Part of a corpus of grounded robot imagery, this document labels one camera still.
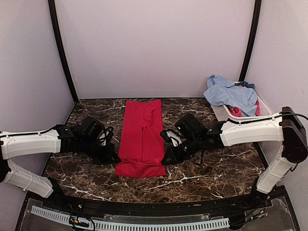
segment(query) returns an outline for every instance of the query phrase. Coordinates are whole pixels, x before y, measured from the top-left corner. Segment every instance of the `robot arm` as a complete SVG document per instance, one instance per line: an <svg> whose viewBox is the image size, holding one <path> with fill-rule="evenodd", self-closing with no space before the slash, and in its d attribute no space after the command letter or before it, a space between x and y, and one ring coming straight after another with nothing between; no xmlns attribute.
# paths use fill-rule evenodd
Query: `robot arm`
<svg viewBox="0 0 308 231"><path fill-rule="evenodd" d="M291 168L308 156L306 130L290 107L269 118L244 122L221 121L205 128L193 115L181 118L175 127L186 139L170 146L163 165L176 164L191 158L200 150L224 148L239 143L282 141L282 147L265 172L256 180L254 194L268 194ZM168 137L162 132L165 141Z"/></svg>
<svg viewBox="0 0 308 231"><path fill-rule="evenodd" d="M95 164L120 162L110 142L112 129L86 117L81 125L68 127L56 125L46 131L29 133L0 133L0 182L9 183L29 190L42 197L49 197L60 188L53 179L38 176L15 164L12 157L38 153L85 153L93 158Z"/></svg>

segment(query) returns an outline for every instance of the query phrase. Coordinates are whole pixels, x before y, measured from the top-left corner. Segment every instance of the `blue cloth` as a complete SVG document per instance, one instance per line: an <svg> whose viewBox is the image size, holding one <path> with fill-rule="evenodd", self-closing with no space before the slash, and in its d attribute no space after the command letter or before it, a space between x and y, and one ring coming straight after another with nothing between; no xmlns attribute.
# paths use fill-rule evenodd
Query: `blue cloth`
<svg viewBox="0 0 308 231"><path fill-rule="evenodd" d="M235 86L240 86L240 85L243 87L255 89L255 85L253 83L247 83L246 81L242 81L235 84Z"/></svg>
<svg viewBox="0 0 308 231"><path fill-rule="evenodd" d="M235 86L233 81L216 75L208 78L207 87L203 95L212 106L238 107L243 116L256 116L257 94L252 88Z"/></svg>

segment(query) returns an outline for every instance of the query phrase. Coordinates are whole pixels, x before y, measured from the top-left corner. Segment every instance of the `laundry basket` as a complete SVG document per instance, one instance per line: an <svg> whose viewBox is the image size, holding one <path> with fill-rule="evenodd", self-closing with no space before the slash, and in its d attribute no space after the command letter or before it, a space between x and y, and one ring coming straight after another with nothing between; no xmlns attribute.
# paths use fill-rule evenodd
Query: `laundry basket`
<svg viewBox="0 0 308 231"><path fill-rule="evenodd" d="M251 119L261 119L265 117L269 117L272 115L270 109L266 106L266 104L260 99L258 96L258 101L260 103L260 116L246 116L246 117L236 117L231 115L226 105L223 106L212 106L213 111L216 115L218 121L227 120L228 118L235 121L245 121Z"/></svg>

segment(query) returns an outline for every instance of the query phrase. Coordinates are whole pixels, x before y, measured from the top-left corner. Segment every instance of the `pile of clothes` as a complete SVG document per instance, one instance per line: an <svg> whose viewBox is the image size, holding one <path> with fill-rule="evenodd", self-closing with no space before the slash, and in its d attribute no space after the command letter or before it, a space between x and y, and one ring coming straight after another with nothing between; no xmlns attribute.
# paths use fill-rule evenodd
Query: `pile of clothes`
<svg viewBox="0 0 308 231"><path fill-rule="evenodd" d="M226 105L233 116L259 116L260 104L255 85L245 81L234 83L222 76L212 75L207 80L204 97L212 106Z"/></svg>

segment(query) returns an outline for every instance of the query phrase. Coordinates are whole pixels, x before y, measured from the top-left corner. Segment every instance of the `white slotted strip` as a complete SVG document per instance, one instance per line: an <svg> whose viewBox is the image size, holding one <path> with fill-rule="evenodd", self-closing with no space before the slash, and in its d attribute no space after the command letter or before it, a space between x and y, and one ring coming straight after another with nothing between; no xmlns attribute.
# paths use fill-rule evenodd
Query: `white slotted strip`
<svg viewBox="0 0 308 231"><path fill-rule="evenodd" d="M69 214L51 211L42 207L32 206L32 214L64 224L69 224ZM217 220L201 221L184 224L164 224L164 225L148 225L148 224L126 224L114 223L93 219L95 230L97 231L210 231L229 227L229 219L222 218ZM92 230L92 223L83 220L90 224L88 230Z"/></svg>

